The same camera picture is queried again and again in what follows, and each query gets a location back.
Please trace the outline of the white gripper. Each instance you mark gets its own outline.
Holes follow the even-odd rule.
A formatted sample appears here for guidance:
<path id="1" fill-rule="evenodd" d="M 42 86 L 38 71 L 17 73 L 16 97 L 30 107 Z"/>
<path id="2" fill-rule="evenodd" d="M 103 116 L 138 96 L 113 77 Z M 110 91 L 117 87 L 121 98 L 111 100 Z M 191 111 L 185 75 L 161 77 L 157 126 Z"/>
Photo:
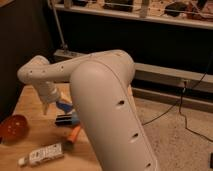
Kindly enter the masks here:
<path id="1" fill-rule="evenodd" d="M 61 93 L 53 82 L 39 83 L 37 87 L 37 92 L 42 103 L 43 115 L 47 115 L 49 109 L 49 103 L 55 102 L 60 98 L 60 102 L 71 104 L 70 98 Z"/>

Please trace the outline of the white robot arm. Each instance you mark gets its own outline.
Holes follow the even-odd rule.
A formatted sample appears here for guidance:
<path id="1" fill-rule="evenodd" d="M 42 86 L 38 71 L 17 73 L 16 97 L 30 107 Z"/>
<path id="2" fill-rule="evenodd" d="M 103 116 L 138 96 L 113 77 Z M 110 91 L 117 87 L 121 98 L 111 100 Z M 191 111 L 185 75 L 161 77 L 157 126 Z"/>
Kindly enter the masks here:
<path id="1" fill-rule="evenodd" d="M 137 115 L 130 84 L 132 57 L 123 50 L 82 55 L 55 64 L 40 55 L 17 72 L 44 103 L 60 99 L 57 82 L 68 82 L 74 109 L 102 171 L 160 171 Z"/>

